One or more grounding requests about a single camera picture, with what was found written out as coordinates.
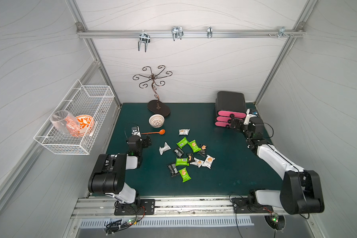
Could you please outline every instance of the metal jewelry stand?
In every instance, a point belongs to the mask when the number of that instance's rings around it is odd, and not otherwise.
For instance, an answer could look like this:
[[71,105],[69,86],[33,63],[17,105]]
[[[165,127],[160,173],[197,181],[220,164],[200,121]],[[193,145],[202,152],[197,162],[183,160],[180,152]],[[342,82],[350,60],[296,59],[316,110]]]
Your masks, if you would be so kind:
[[153,92],[155,93],[154,96],[155,96],[155,98],[157,98],[157,100],[152,100],[152,101],[148,102],[147,107],[148,107],[148,109],[149,109],[151,112],[153,112],[153,113],[155,113],[155,114],[160,114],[160,115],[162,115],[163,117],[166,117],[166,116],[168,116],[168,115],[171,113],[171,110],[169,109],[168,106],[166,106],[164,103],[162,103],[162,102],[160,101],[160,97],[159,97],[159,95],[158,95],[157,92],[156,92],[156,90],[157,90],[156,86],[159,86],[159,87],[164,86],[164,85],[165,85],[165,82],[164,82],[164,81],[160,81],[160,82],[157,84],[157,83],[155,82],[155,80],[156,80],[156,79],[162,79],[162,78],[169,77],[169,76],[171,76],[173,73],[172,73],[171,71],[167,71],[167,72],[165,72],[165,74],[167,74],[167,76],[158,77],[158,76],[165,70],[165,66],[164,66],[164,65],[160,65],[159,67],[157,67],[158,69],[162,69],[162,70],[160,71],[160,73],[158,73],[157,75],[155,75],[155,74],[152,73],[152,69],[151,69],[151,67],[149,67],[149,66],[145,66],[142,70],[143,70],[143,71],[147,71],[147,68],[149,68],[150,71],[151,71],[151,75],[150,75],[150,76],[147,77],[147,76],[144,76],[144,75],[136,74],[136,75],[134,75],[134,76],[132,77],[132,79],[133,79],[133,80],[138,80],[138,79],[139,79],[138,76],[142,76],[142,77],[144,77],[144,78],[148,78],[147,81],[142,82],[142,83],[139,83],[139,87],[140,87],[140,88],[146,88],[146,87],[148,87],[148,83],[147,83],[147,82],[148,82],[148,81],[152,81],[151,87],[152,87]]

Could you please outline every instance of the metal ventilation panel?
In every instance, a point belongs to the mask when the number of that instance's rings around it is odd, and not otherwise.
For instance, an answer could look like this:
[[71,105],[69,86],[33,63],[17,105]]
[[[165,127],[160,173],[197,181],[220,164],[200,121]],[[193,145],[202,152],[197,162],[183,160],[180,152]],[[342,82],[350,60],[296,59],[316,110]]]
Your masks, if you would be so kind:
[[[110,222],[122,219],[122,223],[128,221],[126,218],[92,218],[82,219],[80,228],[105,228]],[[253,226],[250,216],[237,216],[238,226]],[[236,226],[235,216],[209,216],[209,217],[144,217],[136,225],[137,227],[219,227]]]

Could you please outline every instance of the orange plastic spoon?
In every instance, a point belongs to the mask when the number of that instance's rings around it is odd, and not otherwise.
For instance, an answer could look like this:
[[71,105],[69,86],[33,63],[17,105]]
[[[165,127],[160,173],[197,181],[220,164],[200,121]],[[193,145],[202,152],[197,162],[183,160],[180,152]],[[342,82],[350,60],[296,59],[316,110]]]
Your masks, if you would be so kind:
[[165,133],[165,130],[162,129],[162,130],[160,130],[159,132],[147,132],[147,133],[142,133],[142,134],[155,134],[155,133],[159,133],[160,135],[162,135],[162,134]]

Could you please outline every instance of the small white bowl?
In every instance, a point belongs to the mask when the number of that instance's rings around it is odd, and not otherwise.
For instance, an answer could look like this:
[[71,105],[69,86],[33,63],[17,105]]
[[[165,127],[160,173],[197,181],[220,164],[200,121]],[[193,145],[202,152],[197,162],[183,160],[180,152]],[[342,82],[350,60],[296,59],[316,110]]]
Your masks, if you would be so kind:
[[154,128],[159,128],[164,124],[164,117],[160,114],[155,114],[152,115],[150,117],[150,119],[148,120],[148,122],[150,123],[150,125]]

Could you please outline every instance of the wire basket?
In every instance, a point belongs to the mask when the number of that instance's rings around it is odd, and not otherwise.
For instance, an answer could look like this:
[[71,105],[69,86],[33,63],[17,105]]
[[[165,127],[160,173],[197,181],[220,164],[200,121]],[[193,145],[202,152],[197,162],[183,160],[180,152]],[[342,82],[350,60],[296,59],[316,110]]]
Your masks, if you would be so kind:
[[64,110],[74,116],[90,115],[94,125],[82,137],[66,136],[59,132],[49,121],[50,130],[43,134],[41,129],[34,139],[54,154],[59,155],[89,155],[98,136],[100,127],[105,120],[106,114],[114,100],[114,94],[109,86],[81,85]]

